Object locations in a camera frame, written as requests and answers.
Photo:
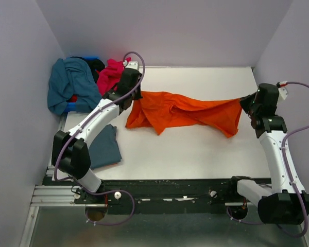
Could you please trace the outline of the orange t shirt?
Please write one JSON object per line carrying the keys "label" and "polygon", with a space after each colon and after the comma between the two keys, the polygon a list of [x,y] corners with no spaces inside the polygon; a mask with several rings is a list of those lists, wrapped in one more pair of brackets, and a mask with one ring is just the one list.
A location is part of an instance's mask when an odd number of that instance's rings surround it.
{"label": "orange t shirt", "polygon": [[237,134],[242,107],[239,99],[201,101],[169,92],[142,92],[133,103],[127,129],[165,129],[193,125],[210,126],[230,138]]}

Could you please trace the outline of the grey blue t shirt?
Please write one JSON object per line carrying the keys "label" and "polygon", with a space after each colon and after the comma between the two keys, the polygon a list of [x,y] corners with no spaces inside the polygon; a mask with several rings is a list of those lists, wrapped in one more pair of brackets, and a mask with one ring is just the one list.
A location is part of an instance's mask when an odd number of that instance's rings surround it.
{"label": "grey blue t shirt", "polygon": [[116,140],[117,127],[106,125],[89,146],[91,169],[118,163],[122,160]]}

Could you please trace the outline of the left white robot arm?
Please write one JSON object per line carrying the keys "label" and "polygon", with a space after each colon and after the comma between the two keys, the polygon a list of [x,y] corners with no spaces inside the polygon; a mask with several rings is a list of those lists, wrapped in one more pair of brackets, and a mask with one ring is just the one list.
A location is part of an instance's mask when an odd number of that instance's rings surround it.
{"label": "left white robot arm", "polygon": [[55,167],[54,180],[60,170],[85,188],[86,197],[99,203],[104,197],[101,179],[91,170],[89,146],[95,137],[134,100],[141,99],[142,74],[136,68],[123,70],[120,81],[106,92],[95,109],[79,124],[67,132],[54,135],[51,164]]}

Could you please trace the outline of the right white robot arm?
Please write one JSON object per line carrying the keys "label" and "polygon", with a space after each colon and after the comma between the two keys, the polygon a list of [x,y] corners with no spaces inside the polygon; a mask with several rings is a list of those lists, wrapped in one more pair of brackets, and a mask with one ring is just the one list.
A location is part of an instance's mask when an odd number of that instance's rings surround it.
{"label": "right white robot arm", "polygon": [[289,151],[288,138],[293,132],[288,131],[284,118],[276,114],[278,102],[288,96],[289,84],[261,83],[255,93],[240,100],[265,152],[271,189],[249,177],[232,177],[227,197],[234,202],[241,198],[249,200],[257,207],[264,224],[305,224],[309,215],[309,193],[299,180]]}

